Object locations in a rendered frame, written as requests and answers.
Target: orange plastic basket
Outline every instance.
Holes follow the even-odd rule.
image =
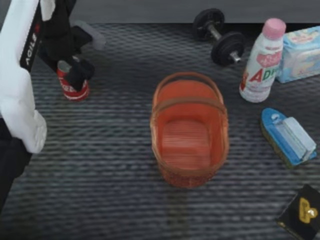
[[[178,72],[160,82],[153,96],[150,129],[159,170],[176,187],[203,185],[227,158],[223,97],[216,84],[200,73]]]

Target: dumbbell handle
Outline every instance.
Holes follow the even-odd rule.
[[[210,31],[210,33],[212,34],[215,40],[218,41],[221,38],[221,34],[217,31],[217,29],[212,23],[207,26],[207,29]],[[232,53],[230,53],[230,57],[235,63],[238,63],[241,61],[241,58],[238,56],[238,53],[236,51],[233,51]]]

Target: gray wall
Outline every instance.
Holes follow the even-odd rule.
[[[0,0],[0,22],[10,0]],[[199,11],[219,8],[228,23],[319,23],[320,0],[78,0],[73,19],[89,23],[191,23]]]

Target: dumbbell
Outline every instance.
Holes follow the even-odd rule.
[[[220,66],[241,61],[245,51],[245,37],[241,32],[231,31],[221,36],[219,31],[225,23],[225,15],[216,8],[200,12],[193,21],[192,35],[198,41],[215,39],[211,50],[212,61]]]

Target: red soda can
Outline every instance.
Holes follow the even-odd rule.
[[[85,80],[83,82],[81,91],[76,91],[65,79],[65,76],[69,73],[70,69],[71,69],[71,66],[66,61],[61,60],[57,64],[57,75],[58,75],[64,96],[70,101],[80,102],[89,96],[90,89],[89,89],[88,81]]]

